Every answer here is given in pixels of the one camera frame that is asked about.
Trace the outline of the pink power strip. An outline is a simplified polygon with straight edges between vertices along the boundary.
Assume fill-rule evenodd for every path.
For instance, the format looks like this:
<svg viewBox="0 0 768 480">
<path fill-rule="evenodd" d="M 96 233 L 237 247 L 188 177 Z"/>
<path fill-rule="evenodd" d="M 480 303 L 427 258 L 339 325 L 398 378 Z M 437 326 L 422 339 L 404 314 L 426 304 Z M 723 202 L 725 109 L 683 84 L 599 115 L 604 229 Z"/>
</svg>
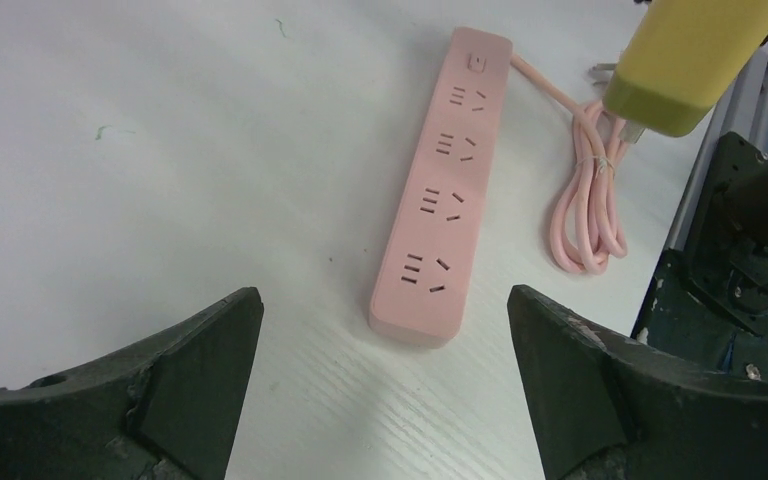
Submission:
<svg viewBox="0 0 768 480">
<path fill-rule="evenodd" d="M 453 31 L 372 293 L 380 335 L 439 348 L 460 330 L 512 53 Z"/>
</svg>

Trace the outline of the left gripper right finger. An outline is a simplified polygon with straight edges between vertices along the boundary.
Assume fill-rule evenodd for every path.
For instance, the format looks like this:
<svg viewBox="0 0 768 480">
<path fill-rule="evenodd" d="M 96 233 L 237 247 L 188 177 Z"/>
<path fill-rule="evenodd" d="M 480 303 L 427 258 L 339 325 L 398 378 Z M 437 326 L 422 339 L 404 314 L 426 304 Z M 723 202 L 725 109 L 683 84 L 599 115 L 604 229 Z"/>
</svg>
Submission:
<svg viewBox="0 0 768 480">
<path fill-rule="evenodd" d="M 548 479 L 768 479 L 768 382 L 705 369 L 527 285 L 511 338 Z"/>
</svg>

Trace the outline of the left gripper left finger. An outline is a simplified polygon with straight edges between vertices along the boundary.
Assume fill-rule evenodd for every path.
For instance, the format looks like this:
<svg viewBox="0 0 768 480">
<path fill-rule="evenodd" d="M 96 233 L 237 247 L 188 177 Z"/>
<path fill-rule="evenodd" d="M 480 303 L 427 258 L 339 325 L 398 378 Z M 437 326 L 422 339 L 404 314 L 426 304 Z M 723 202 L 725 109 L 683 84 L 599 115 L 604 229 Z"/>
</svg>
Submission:
<svg viewBox="0 0 768 480">
<path fill-rule="evenodd" d="M 0 388 L 0 479 L 221 479 L 264 315 L 246 287 L 28 386 Z"/>
</svg>

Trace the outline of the yellow adapter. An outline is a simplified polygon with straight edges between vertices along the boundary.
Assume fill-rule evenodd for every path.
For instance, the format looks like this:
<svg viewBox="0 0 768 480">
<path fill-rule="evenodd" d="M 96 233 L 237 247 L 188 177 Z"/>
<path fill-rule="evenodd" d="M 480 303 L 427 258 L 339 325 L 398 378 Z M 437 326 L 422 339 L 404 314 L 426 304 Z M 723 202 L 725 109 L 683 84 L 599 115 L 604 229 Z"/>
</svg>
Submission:
<svg viewBox="0 0 768 480">
<path fill-rule="evenodd" d="M 685 136 L 766 43 L 768 0 L 651 1 L 603 105 L 625 121 L 628 143 L 646 130 Z"/>
</svg>

